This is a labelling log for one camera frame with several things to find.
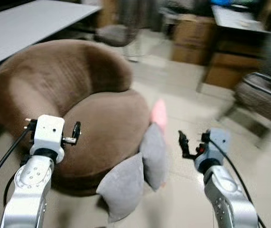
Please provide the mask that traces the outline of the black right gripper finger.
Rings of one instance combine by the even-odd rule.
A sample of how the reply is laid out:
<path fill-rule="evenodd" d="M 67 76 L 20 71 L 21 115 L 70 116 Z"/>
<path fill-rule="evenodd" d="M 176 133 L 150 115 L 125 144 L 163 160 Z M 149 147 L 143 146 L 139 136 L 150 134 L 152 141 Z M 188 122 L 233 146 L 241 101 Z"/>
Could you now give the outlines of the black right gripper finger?
<path fill-rule="evenodd" d="M 183 133 L 183 131 L 179 131 L 178 134 L 179 134 L 178 144 L 179 144 L 179 147 L 182 150 L 182 158 L 184 158 L 184 159 L 194 159 L 194 155 L 190 154 L 189 139 L 187 138 L 185 133 Z"/>

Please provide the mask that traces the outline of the brown round plush sofa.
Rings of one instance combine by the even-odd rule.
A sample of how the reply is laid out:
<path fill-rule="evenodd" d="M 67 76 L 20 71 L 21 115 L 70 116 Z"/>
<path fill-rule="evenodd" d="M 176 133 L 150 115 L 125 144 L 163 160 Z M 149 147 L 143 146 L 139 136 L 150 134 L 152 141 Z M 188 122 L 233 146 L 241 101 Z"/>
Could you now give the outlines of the brown round plush sofa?
<path fill-rule="evenodd" d="M 46 114 L 65 120 L 71 135 L 52 186 L 73 196 L 94 195 L 102 179 L 137 154 L 150 125 L 148 103 L 132 89 L 129 62 L 106 45 L 77 39 L 38 43 L 0 65 L 0 123 L 11 135 L 22 133 L 26 119 Z"/>

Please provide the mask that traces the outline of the small grey pillow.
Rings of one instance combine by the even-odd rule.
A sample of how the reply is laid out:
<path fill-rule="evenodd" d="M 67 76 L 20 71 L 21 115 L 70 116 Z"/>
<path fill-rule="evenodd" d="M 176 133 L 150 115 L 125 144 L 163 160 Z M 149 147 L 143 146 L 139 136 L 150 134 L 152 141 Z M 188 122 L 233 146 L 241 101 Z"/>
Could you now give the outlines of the small grey pillow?
<path fill-rule="evenodd" d="M 163 130 L 152 123 L 142 137 L 140 149 L 144 165 L 144 180 L 153 191 L 158 191 L 167 181 L 168 155 Z"/>

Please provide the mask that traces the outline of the large grey pillow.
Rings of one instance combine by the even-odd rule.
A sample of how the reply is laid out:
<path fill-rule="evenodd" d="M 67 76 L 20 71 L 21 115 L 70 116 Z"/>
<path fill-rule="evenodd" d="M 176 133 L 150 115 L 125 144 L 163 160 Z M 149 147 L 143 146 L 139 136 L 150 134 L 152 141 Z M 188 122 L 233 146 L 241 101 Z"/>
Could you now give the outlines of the large grey pillow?
<path fill-rule="evenodd" d="M 121 161 L 99 183 L 96 193 L 108 207 L 108 221 L 131 214 L 143 196 L 143 161 L 140 153 Z"/>

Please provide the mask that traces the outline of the wooden desk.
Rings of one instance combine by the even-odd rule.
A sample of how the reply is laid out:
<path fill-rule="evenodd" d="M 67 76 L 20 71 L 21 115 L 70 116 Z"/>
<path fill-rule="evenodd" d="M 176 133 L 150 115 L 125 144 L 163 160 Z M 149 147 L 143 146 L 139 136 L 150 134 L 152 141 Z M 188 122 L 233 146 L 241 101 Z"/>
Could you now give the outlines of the wooden desk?
<path fill-rule="evenodd" d="M 216 24 L 211 58 L 196 90 L 204 86 L 233 89 L 248 73 L 259 69 L 262 46 L 271 34 L 271 13 L 256 15 L 236 6 L 210 6 Z"/>

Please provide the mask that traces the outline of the white table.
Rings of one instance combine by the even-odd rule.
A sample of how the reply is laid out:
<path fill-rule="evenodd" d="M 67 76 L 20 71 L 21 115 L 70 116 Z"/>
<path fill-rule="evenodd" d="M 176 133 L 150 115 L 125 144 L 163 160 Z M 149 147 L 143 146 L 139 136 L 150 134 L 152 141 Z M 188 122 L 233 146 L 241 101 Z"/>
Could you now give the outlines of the white table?
<path fill-rule="evenodd" d="M 100 11 L 99 6 L 34 0 L 0 12 L 0 62 Z"/>

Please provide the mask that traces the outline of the brown cardboard box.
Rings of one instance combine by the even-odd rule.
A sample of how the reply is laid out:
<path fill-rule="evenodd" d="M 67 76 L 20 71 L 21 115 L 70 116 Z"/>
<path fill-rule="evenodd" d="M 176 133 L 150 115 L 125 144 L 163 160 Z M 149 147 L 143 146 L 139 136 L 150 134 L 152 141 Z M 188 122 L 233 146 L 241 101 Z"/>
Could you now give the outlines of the brown cardboard box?
<path fill-rule="evenodd" d="M 207 65 L 216 30 L 217 25 L 213 17 L 181 15 L 175 26 L 171 60 Z"/>

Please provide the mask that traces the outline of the grey office chair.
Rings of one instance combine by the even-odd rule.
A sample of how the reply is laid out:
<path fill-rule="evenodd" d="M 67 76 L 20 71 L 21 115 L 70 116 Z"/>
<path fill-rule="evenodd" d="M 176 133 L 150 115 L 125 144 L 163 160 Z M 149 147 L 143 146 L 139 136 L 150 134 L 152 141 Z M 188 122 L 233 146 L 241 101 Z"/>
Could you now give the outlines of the grey office chair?
<path fill-rule="evenodd" d="M 117 22 L 99 28 L 94 35 L 95 41 L 111 47 L 122 48 L 123 55 L 130 62 L 138 63 L 141 59 L 141 42 L 138 39 L 145 15 L 145 0 L 118 0 Z M 128 45 L 137 43 L 137 55 L 130 55 Z"/>

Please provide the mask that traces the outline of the blue object on desk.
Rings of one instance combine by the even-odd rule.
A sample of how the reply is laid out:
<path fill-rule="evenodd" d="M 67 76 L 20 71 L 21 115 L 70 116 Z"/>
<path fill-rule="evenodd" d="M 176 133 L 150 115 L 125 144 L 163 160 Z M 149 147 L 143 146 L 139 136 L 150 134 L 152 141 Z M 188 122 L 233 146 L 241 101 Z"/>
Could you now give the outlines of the blue object on desk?
<path fill-rule="evenodd" d="M 210 3 L 214 6 L 228 7 L 231 6 L 233 0 L 210 0 Z"/>

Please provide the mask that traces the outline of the grey chair with black frame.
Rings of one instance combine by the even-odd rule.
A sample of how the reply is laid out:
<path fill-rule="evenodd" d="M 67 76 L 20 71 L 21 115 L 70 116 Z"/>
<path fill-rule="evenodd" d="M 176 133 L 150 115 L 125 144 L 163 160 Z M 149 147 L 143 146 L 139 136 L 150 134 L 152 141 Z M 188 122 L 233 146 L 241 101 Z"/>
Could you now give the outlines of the grey chair with black frame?
<path fill-rule="evenodd" d="M 271 76 L 259 72 L 247 74 L 234 87 L 233 104 L 216 117 L 228 117 L 237 108 L 245 108 L 271 121 Z"/>

